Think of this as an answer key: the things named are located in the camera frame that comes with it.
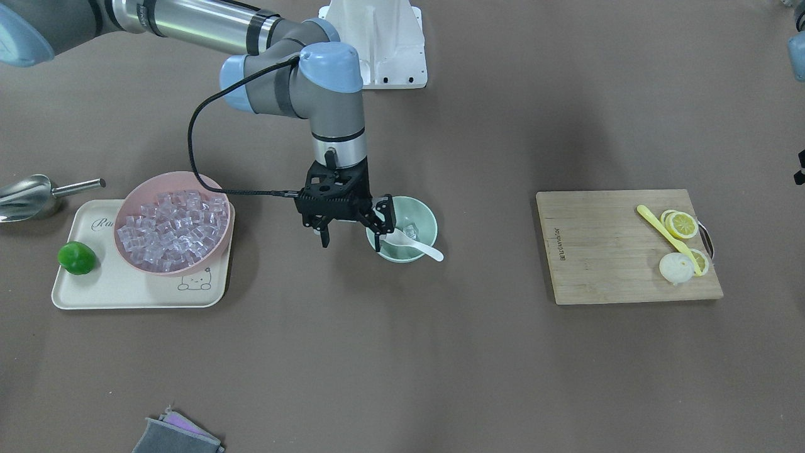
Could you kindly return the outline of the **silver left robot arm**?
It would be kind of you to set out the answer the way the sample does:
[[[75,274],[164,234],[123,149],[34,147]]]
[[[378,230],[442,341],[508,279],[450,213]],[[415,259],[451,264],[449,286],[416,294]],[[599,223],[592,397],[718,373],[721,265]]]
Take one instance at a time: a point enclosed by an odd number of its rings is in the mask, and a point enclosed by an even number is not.
[[[794,8],[794,26],[797,33],[787,42],[789,60],[794,78],[804,82],[804,1],[782,1],[786,6]]]

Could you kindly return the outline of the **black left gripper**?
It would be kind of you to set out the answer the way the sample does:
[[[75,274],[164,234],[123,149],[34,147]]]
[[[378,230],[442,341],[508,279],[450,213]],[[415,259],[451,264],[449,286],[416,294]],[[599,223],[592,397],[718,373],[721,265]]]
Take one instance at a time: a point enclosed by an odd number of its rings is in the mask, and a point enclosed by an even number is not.
[[[796,183],[797,186],[802,186],[805,184],[805,150],[799,152],[797,158],[799,159],[800,169],[794,173],[794,183]]]

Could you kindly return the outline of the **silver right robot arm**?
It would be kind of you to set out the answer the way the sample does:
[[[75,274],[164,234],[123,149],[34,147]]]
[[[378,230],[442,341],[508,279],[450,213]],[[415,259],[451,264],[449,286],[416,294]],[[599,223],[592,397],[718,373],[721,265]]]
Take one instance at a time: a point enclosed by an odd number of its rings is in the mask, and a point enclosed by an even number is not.
[[[2,61],[20,68],[50,61],[114,31],[175,38],[228,53],[219,92],[234,109],[307,120],[314,162],[304,187],[271,191],[294,199],[304,226],[330,244],[331,221],[353,221],[374,248],[395,230],[393,198],[370,192],[359,57],[321,18],[285,20],[236,1],[3,1]]]

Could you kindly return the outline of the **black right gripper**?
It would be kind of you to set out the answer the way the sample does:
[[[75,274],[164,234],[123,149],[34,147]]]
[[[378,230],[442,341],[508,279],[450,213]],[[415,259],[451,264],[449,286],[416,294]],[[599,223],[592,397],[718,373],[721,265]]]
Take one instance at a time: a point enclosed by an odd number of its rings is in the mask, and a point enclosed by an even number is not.
[[[356,221],[370,230],[374,252],[380,252],[380,238],[396,227],[393,198],[389,193],[375,198],[370,192],[368,158],[351,167],[329,169],[313,162],[304,188],[296,198],[296,209],[304,226],[318,230],[322,247],[330,244],[330,222]]]

